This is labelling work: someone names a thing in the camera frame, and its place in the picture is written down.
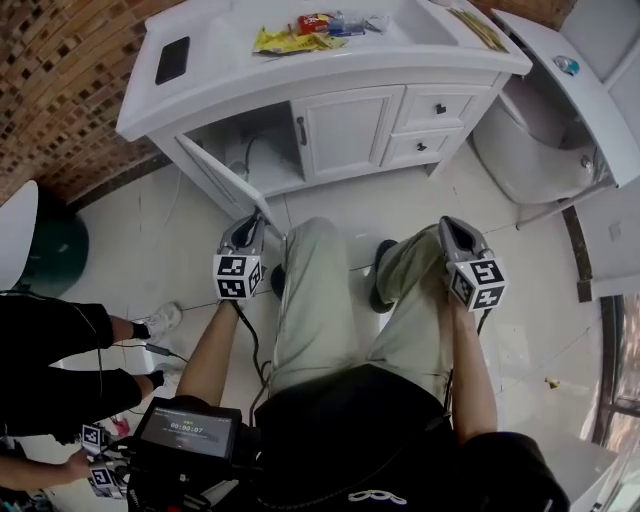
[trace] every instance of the bathroom vanity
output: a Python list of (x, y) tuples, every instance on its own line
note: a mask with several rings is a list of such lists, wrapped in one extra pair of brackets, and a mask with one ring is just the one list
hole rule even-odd
[[(428, 0), (188, 0), (147, 20), (116, 130), (148, 136), (234, 218), (258, 205), (273, 220), (265, 198), (323, 183), (415, 165), (435, 175), (511, 75), (531, 68), (471, 4), (452, 7), (494, 28), (508, 51)], [(389, 25), (336, 50), (252, 54), (262, 26), (338, 9)], [(184, 38), (188, 50), (171, 56), (182, 74), (158, 80), (163, 48)]]

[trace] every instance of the smartphone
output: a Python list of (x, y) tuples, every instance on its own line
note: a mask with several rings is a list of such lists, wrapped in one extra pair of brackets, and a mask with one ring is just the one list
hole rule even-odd
[(187, 71), (189, 42), (189, 37), (183, 37), (173, 43), (169, 43), (162, 49), (158, 71), (156, 72), (156, 85), (184, 75), (185, 71)]

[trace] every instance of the light green pants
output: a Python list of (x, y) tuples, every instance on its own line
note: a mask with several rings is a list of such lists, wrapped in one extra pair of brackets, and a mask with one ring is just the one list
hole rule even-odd
[[(385, 302), (398, 304), (366, 362), (414, 382), (442, 401), (452, 365), (451, 325), (442, 250), (431, 229), (399, 243), (382, 258), (378, 289)], [(285, 259), (272, 395), (362, 364), (346, 243), (338, 228), (321, 218), (298, 226), (289, 234)]]

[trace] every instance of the drawer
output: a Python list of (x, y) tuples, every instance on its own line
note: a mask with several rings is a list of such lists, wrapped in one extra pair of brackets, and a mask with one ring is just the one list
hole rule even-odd
[(482, 85), (409, 85), (393, 131), (463, 126), (478, 99), (489, 89)]
[(438, 162), (459, 131), (449, 129), (393, 134), (389, 137), (382, 165), (400, 168)]

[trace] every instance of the tiled wall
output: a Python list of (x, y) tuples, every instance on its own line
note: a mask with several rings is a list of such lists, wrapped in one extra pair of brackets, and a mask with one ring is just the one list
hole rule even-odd
[(558, 30), (577, 0), (470, 0), (485, 14), (500, 9)]
[[(180, 1), (3, 1), (0, 204), (32, 178), (70, 201), (157, 152), (114, 128), (144, 19)], [(574, 1), (474, 3), (558, 27)]]

